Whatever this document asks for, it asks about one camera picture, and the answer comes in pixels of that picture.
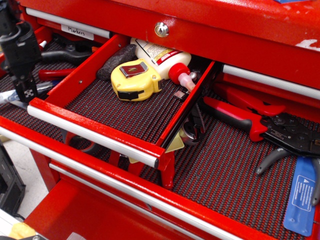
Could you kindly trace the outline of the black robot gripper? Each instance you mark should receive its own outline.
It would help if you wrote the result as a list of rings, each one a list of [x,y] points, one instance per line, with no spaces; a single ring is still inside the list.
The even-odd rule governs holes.
[[[21,15],[18,1],[0,2],[0,46],[4,54],[1,68],[12,75],[20,101],[29,103],[39,96],[31,73],[42,56],[32,25]]]

